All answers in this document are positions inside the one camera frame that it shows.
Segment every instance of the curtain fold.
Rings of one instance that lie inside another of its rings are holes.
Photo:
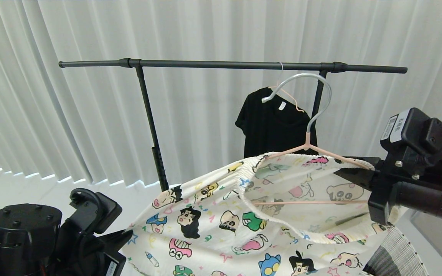
[[[0,168],[89,183],[158,180],[135,70],[59,68],[120,58],[406,66],[328,74],[319,146],[380,156],[389,117],[442,120],[442,1],[0,1]],[[276,70],[144,68],[170,184],[242,158],[234,121]],[[298,72],[284,71],[279,81]],[[286,87],[311,112],[316,81]]]

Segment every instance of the black vertical pole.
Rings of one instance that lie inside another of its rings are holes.
[[[320,75],[322,77],[326,78],[327,72],[325,70],[321,70]],[[324,85],[323,82],[318,81],[318,85],[316,86],[315,101],[313,102],[312,117],[318,113],[318,109],[320,108],[320,102],[322,100],[323,85]]]
[[[141,65],[137,66],[135,70],[137,72],[137,78],[139,79],[142,100],[144,101],[149,129],[151,130],[151,136],[153,138],[153,147],[151,149],[153,150],[153,158],[155,160],[156,171],[158,172],[158,180],[160,180],[161,190],[166,191],[168,190],[167,175],[165,174],[163,159],[161,158],[160,145],[158,143],[158,136],[156,135],[155,122],[153,121],[153,112],[151,111],[151,105],[149,104],[148,90],[146,89],[146,81],[144,80],[144,71],[142,70]]]

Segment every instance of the white curtain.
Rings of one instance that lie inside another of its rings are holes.
[[[126,57],[408,67],[405,75],[328,75],[334,94],[317,135],[319,146],[342,155],[384,157],[386,121],[410,107],[442,120],[442,0],[0,1],[0,168],[155,182],[135,70],[58,67]],[[244,98],[279,76],[144,70],[170,184],[241,159],[234,121]],[[297,80],[285,90],[311,111],[315,88]]]

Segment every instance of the cartoon print shirt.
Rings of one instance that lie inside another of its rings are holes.
[[[388,231],[370,220],[367,204],[277,204],[366,200],[369,191],[333,174],[355,165],[265,157],[162,192],[128,228],[133,237],[122,250],[130,265],[149,276],[360,274]],[[394,207],[389,222],[405,210]]]

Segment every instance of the horizontal black bar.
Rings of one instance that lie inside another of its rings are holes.
[[[338,73],[345,71],[378,72],[378,73],[407,73],[406,67],[373,66],[373,65],[347,65],[342,62],[323,63],[290,63],[283,62],[284,70],[322,71]],[[147,59],[123,58],[118,61],[70,61],[59,62],[61,68],[65,67],[94,67],[94,66],[122,66],[122,67],[182,67],[182,68],[226,68],[226,69],[265,69],[280,70],[278,62],[242,62],[242,61],[151,61]]]

